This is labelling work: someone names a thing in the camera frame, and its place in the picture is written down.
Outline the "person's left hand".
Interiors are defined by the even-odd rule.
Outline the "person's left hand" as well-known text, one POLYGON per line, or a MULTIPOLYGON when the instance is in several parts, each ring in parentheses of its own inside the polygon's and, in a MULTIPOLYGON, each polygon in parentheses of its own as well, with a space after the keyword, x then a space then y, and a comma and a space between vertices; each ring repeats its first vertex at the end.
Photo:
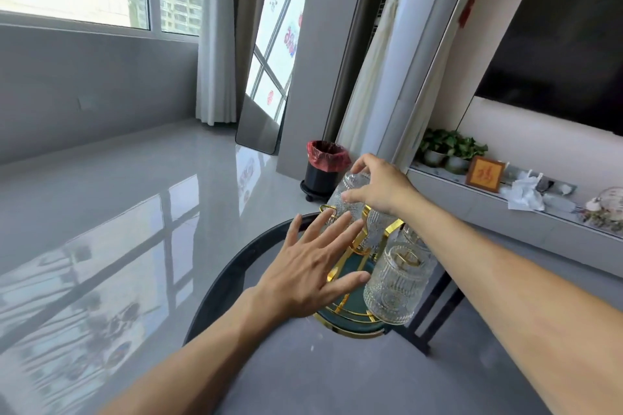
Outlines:
MULTIPOLYGON (((329 227, 326 223, 331 215, 327 209, 315 217, 299 237, 300 248, 294 256, 285 255, 284 240, 276 258, 253 287, 253 302, 268 319, 281 323, 289 318, 308 317, 344 295, 331 294, 331 282, 326 279, 347 250, 340 254, 325 252, 325 230, 329 227)), ((359 219, 358 234, 363 227, 359 219)))

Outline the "person's right hand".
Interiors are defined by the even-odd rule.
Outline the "person's right hand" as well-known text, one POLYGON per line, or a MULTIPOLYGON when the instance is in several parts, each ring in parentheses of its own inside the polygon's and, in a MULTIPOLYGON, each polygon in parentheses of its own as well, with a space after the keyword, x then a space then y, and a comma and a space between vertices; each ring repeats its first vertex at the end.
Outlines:
POLYGON ((418 212, 424 197, 404 173, 371 153, 365 153, 357 159, 351 172, 370 173, 370 183, 362 187, 373 192, 373 204, 368 206, 394 215, 410 227, 417 228, 418 212))

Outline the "clear embossed glass cup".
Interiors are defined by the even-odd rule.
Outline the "clear embossed glass cup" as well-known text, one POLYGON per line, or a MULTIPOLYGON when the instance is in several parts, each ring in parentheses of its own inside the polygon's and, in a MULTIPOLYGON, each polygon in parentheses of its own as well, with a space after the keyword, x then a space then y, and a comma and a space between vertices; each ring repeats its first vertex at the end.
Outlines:
POLYGON ((333 208, 333 217, 338 219, 344 213, 349 212, 351 214, 350 222, 353 223, 362 217, 362 211, 364 209, 364 203, 362 202, 354 202, 348 203, 345 202, 341 195, 345 191, 360 189, 363 186, 366 186, 370 183, 370 173, 368 172, 360 172, 357 174, 347 172, 342 180, 338 183, 335 191, 331 195, 328 203, 326 204, 328 207, 333 208))
POLYGON ((367 309, 388 325, 407 324, 436 265, 436 258, 418 247, 386 247, 363 290, 367 309))
POLYGON ((364 207, 365 217, 365 238, 362 240, 360 248, 364 254, 375 253, 388 227, 392 226, 398 218, 391 214, 379 212, 369 206, 364 207))
POLYGON ((438 264, 436 256, 415 229, 406 223, 401 226, 398 238, 404 248, 399 251, 400 268, 427 284, 438 264))

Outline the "person's right forearm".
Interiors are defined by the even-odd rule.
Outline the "person's right forearm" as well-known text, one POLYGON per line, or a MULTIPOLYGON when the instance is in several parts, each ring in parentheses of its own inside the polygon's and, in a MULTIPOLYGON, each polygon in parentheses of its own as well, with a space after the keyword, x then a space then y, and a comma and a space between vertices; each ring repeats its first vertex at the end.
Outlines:
POLYGON ((554 415, 623 415, 623 312, 408 188, 391 214, 425 240, 554 415))

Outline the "person's left forearm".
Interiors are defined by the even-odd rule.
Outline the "person's left forearm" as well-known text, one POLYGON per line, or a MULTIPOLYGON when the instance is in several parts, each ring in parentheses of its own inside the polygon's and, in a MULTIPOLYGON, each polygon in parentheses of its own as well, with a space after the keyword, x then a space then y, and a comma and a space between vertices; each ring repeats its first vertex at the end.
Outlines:
POLYGON ((291 295, 246 290, 220 318, 135 381, 98 415, 210 413, 262 341, 292 315, 291 295))

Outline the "gold metal cup rack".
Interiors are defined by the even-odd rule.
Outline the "gold metal cup rack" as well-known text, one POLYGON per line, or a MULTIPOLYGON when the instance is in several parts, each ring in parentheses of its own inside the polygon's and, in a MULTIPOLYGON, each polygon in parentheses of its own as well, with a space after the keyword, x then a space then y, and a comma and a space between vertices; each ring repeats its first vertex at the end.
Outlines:
MULTIPOLYGON (((364 227, 329 272, 328 282, 362 270, 372 274, 389 237, 403 225, 401 219, 368 205, 352 207, 351 214, 353 219, 362 219, 364 227)), ((385 323, 367 308, 362 287, 337 297, 314 316, 332 332, 349 338, 370 339, 385 333, 385 323)))

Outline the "black trash bin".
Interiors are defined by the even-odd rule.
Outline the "black trash bin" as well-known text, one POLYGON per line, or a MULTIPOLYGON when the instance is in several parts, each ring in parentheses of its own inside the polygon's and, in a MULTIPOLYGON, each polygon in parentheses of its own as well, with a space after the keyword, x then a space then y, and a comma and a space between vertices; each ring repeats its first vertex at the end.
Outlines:
POLYGON ((326 201, 331 197, 346 170, 340 173, 326 173, 312 167, 309 163, 305 178, 300 183, 307 201, 326 201))

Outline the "green potted plant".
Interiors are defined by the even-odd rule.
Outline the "green potted plant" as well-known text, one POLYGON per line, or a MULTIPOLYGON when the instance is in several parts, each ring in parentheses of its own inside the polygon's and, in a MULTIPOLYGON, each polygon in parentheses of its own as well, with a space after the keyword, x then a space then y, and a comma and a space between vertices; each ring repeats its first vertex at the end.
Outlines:
POLYGON ((449 146, 444 169, 455 175, 466 175, 474 157, 483 157, 488 151, 488 145, 479 143, 472 136, 456 136, 452 146, 449 146))
POLYGON ((442 167, 457 152, 460 139, 456 130, 427 128, 417 150, 417 159, 431 168, 442 167))

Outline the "white sheer curtain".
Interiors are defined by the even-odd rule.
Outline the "white sheer curtain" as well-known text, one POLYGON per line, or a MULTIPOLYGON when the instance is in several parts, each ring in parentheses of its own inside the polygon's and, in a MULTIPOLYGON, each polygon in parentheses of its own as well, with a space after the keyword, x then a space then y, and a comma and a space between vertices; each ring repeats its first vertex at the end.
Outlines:
POLYGON ((386 0, 337 142, 409 168, 437 100, 468 0, 386 0))

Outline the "wooden framed picture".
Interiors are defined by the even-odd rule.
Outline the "wooden framed picture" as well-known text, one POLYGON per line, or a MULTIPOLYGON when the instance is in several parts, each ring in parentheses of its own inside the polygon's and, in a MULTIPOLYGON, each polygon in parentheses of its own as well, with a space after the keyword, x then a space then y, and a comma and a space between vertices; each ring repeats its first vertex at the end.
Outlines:
POLYGON ((506 163, 476 155, 471 160, 465 184, 480 190, 498 193, 506 167, 506 163))

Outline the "tall grey standing air conditioner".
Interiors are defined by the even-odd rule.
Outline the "tall grey standing air conditioner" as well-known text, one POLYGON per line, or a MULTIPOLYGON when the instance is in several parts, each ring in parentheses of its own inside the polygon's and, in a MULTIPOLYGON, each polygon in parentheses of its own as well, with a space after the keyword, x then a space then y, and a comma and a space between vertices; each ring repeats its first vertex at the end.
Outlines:
POLYGON ((336 142, 382 0, 306 0, 276 170, 306 173, 307 143, 336 142))

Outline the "white television cabinet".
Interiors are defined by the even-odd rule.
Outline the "white television cabinet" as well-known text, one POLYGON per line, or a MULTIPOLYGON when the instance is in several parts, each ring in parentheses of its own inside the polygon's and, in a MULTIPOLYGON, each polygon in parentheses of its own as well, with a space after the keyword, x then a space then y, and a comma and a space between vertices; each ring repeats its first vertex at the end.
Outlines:
POLYGON ((410 168, 408 177, 426 198, 463 221, 623 278, 623 238, 574 218, 510 210, 502 197, 433 173, 430 168, 410 168))

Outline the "grey curtain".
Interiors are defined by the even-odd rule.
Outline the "grey curtain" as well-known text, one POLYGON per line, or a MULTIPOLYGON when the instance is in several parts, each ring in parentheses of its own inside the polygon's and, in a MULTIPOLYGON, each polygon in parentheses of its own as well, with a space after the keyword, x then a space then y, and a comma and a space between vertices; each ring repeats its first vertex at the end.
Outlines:
POLYGON ((196 118, 234 124, 242 110, 264 0, 202 0, 196 118))

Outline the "glass flower ornament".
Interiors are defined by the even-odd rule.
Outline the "glass flower ornament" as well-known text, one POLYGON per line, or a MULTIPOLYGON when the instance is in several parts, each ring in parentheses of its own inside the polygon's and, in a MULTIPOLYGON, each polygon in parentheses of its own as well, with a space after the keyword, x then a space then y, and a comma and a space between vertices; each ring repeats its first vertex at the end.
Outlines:
POLYGON ((588 200, 580 216, 587 226, 623 237, 623 186, 613 186, 588 200))

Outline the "black wall television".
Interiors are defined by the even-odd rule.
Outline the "black wall television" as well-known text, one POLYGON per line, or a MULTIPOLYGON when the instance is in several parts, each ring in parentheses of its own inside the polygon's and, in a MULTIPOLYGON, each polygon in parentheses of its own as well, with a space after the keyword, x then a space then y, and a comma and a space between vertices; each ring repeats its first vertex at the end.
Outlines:
POLYGON ((623 136, 623 0, 522 0, 476 96, 623 136))

